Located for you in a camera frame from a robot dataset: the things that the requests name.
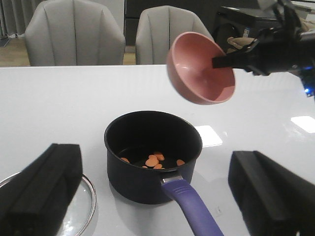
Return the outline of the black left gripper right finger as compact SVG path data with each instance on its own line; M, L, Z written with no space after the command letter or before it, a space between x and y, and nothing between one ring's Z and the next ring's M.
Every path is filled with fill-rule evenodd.
M313 236L315 186L259 151L234 151L228 184L251 236Z

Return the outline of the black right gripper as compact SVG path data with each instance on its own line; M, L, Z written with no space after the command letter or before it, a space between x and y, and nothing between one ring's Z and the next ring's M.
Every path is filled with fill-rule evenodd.
M289 0L260 0L261 10L273 13L280 26L260 31L246 52L212 58L213 68L238 68L255 75L289 71L298 76L315 75L315 34L307 35Z

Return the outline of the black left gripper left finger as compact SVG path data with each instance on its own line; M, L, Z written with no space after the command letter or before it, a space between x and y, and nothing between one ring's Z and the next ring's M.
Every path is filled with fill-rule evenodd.
M79 145L51 144L0 188L0 234L56 235L82 174Z

